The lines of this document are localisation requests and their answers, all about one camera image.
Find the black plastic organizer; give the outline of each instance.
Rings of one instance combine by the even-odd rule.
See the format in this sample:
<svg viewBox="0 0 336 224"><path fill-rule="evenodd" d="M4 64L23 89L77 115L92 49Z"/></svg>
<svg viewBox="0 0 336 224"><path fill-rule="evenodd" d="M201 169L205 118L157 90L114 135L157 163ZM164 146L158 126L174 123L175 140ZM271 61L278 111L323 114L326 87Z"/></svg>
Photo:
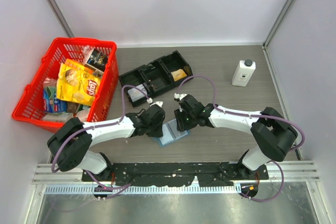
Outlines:
<svg viewBox="0 0 336 224"><path fill-rule="evenodd" d="M174 81L171 72L183 69L186 73L186 77ZM174 51L169 55L160 57L157 60L153 60L148 64L142 65L132 71L124 73L119 76L119 81L122 86L124 85L133 85L138 86L143 84L149 97L156 97L168 90L173 89L181 84L181 82L192 76L193 72L189 64L183 59L181 54L178 51ZM126 94L128 100L131 102L133 107L138 106L139 104L146 101L146 97L142 97L136 101L132 101L128 90L126 88Z"/></svg>

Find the yellow chip bag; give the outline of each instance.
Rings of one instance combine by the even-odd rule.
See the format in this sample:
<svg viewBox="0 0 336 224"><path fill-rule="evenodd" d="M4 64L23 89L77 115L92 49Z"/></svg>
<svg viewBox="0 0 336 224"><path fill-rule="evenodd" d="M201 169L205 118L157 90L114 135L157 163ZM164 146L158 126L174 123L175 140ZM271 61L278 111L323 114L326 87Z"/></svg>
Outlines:
<svg viewBox="0 0 336 224"><path fill-rule="evenodd" d="M59 100L92 106L99 85L98 77L62 63L58 73L56 97Z"/></svg>
<svg viewBox="0 0 336 224"><path fill-rule="evenodd" d="M77 70L84 70L85 72L89 73L89 74L93 74L93 70L83 66L81 63L71 60L71 59L66 59L65 65L67 65L68 67L71 67L73 69L77 69Z"/></svg>

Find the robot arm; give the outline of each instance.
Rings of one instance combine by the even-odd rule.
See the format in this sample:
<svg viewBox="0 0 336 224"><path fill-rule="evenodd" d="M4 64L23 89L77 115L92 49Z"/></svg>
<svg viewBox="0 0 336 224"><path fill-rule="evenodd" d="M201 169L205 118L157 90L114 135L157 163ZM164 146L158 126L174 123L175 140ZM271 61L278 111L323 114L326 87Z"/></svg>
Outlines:
<svg viewBox="0 0 336 224"><path fill-rule="evenodd" d="M180 108L174 111L179 131L190 130L200 125L230 128L254 136L258 146L245 152L238 162L237 173L243 177L253 175L261 165L270 160L282 162L298 136L296 130L287 123L221 112L215 109L211 103L203 106L189 94L175 96L175 99L178 100L180 105ZM222 106L219 106L219 108L228 112ZM263 111L255 112L229 111L281 117L273 108L265 108Z"/></svg>
<svg viewBox="0 0 336 224"><path fill-rule="evenodd" d="M95 144L121 137L134 137L146 134L161 137L165 112L163 102L155 102L147 110L139 113L127 113L120 118L103 122L81 123L78 118L69 120L55 133L47 145L55 157L62 143L74 132L81 131L61 151L57 165L62 172L75 167L89 170L100 179L110 175L111 164L103 153L94 153L89 148Z"/></svg>

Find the snack package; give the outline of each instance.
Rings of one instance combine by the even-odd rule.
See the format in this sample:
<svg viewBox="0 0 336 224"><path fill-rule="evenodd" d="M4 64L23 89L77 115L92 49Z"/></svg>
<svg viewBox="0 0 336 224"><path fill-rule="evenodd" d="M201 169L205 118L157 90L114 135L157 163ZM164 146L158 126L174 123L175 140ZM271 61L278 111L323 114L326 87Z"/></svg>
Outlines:
<svg viewBox="0 0 336 224"><path fill-rule="evenodd" d="M57 80L57 98L91 106L98 92L100 79L83 70L61 64Z"/></svg>
<svg viewBox="0 0 336 224"><path fill-rule="evenodd" d="M183 77L187 76L186 73L182 69L171 72L171 74L174 78L174 81L178 81L178 80L182 79Z"/></svg>
<svg viewBox="0 0 336 224"><path fill-rule="evenodd" d="M84 70L85 72L87 72L89 74L94 73L94 71L92 69L89 69L89 68L83 66L81 63L79 63L75 60L66 59L64 64L67 65L68 67L71 67L71 68L76 69L76 70Z"/></svg>
<svg viewBox="0 0 336 224"><path fill-rule="evenodd" d="M67 110L67 102L56 98L55 79L47 77L43 82L43 110L46 113L62 113Z"/></svg>
<svg viewBox="0 0 336 224"><path fill-rule="evenodd" d="M73 113L62 113L62 114L46 114L42 117L42 121L66 123L69 119L73 118Z"/></svg>
<svg viewBox="0 0 336 224"><path fill-rule="evenodd" d="M138 85L137 88L142 90L145 94L147 94L147 89L145 88L145 86L147 86L146 83ZM141 93L139 90L135 88L128 90L127 93L133 102L137 101L140 98L145 97L143 93Z"/></svg>
<svg viewBox="0 0 336 224"><path fill-rule="evenodd" d="M84 66L94 69L98 74L102 75L105 71L105 65L109 60L109 56L95 48L91 49L90 46L85 46L82 52L84 55Z"/></svg>
<svg viewBox="0 0 336 224"><path fill-rule="evenodd" d="M80 110L81 106L83 105L79 103L67 102L67 113L76 114Z"/></svg>
<svg viewBox="0 0 336 224"><path fill-rule="evenodd" d="M87 122L89 113L90 113L90 109L81 110L81 111L78 111L78 113L76 114L76 117L78 117L78 119L81 122Z"/></svg>

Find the label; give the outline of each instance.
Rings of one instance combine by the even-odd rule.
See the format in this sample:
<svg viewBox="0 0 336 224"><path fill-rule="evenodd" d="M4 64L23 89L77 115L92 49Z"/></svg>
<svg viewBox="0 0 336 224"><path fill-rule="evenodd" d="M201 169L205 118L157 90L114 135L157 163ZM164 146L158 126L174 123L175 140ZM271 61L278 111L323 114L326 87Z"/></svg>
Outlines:
<svg viewBox="0 0 336 224"><path fill-rule="evenodd" d="M96 95L96 89L98 84L95 81L88 80L84 85L83 89L86 91L86 94L94 97Z"/></svg>
<svg viewBox="0 0 336 224"><path fill-rule="evenodd" d="M107 55L94 49L85 65L88 65L88 67L94 68L103 74L108 60Z"/></svg>
<svg viewBox="0 0 336 224"><path fill-rule="evenodd" d="M65 112L67 102L56 98L56 89L54 87L44 87L43 89L43 110L47 113Z"/></svg>
<svg viewBox="0 0 336 224"><path fill-rule="evenodd" d="M249 75L249 73L241 73L238 77L238 81L247 81Z"/></svg>

